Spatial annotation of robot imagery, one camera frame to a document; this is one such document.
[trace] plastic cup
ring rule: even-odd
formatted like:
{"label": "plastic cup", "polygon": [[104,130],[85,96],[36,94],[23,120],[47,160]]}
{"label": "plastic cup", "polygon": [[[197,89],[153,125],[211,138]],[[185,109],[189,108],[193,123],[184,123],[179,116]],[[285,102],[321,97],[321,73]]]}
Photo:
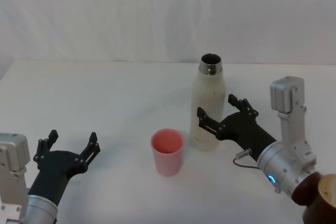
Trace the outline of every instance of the plastic cup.
{"label": "plastic cup", "polygon": [[173,129],[157,131],[151,139],[155,166],[163,176],[177,174],[182,166],[183,135]]}

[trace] white water bottle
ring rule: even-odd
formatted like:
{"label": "white water bottle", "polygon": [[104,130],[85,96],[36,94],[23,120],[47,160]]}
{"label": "white water bottle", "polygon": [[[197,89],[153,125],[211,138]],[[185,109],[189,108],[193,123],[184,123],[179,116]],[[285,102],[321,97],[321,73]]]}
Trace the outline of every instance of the white water bottle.
{"label": "white water bottle", "polygon": [[218,147],[219,140],[198,126],[197,108],[201,107],[214,120],[223,119],[225,82],[222,60],[218,55],[206,54],[201,58],[191,99],[190,143],[200,151],[212,151]]}

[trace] white wall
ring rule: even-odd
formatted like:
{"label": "white wall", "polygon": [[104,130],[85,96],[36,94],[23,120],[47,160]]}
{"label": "white wall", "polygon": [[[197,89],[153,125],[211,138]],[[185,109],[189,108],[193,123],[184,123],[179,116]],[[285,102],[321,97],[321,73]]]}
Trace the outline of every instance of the white wall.
{"label": "white wall", "polygon": [[336,63],[336,0],[0,0],[19,59]]}

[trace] white table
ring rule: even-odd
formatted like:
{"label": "white table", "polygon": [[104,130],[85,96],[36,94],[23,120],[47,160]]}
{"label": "white table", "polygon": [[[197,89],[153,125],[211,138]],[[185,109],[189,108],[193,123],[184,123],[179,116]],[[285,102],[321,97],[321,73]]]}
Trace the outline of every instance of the white table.
{"label": "white table", "polygon": [[[60,136],[53,150],[76,153],[97,133],[101,153],[70,181],[59,224],[302,223],[304,208],[276,194],[261,171],[232,164],[241,149],[231,141],[211,153],[187,145],[179,174],[156,173],[150,137],[164,127],[188,137],[196,72],[185,63],[17,61],[0,81],[0,132],[25,134],[31,157],[52,129]],[[269,86],[289,74],[306,82],[306,137],[317,169],[334,173],[336,66],[224,65],[227,93],[249,99],[259,125],[278,140]],[[226,104],[225,116],[234,111]],[[33,161],[27,168],[31,186],[38,170]]]}

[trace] cable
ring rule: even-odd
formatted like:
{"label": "cable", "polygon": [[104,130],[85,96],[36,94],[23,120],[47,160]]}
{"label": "cable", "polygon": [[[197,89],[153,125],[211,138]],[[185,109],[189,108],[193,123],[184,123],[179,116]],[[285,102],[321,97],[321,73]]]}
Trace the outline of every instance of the cable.
{"label": "cable", "polygon": [[236,162],[236,158],[234,158],[232,161],[233,161],[233,163],[236,165],[236,166],[239,166],[239,167],[243,167],[243,168],[251,168],[251,169],[258,169],[258,170],[260,170],[260,168],[258,167],[258,166],[249,166],[249,165],[241,165],[241,164],[238,164],[237,162]]}

